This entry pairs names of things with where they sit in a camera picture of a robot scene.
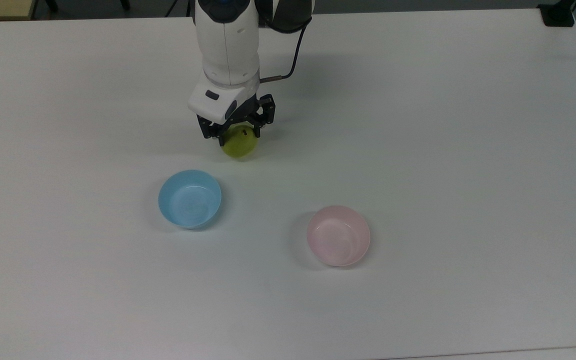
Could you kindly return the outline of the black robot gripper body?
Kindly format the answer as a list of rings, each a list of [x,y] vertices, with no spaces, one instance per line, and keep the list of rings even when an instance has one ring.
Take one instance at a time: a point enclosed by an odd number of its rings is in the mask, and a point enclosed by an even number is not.
[[[256,95],[245,100],[243,103],[233,101],[226,110],[225,119],[221,121],[212,121],[197,115],[199,128],[205,139],[215,139],[215,132],[224,132],[224,139],[227,139],[226,133],[240,127],[249,128],[249,132],[255,137],[253,132],[254,125],[271,125],[275,118],[275,101],[271,94],[258,98]]]

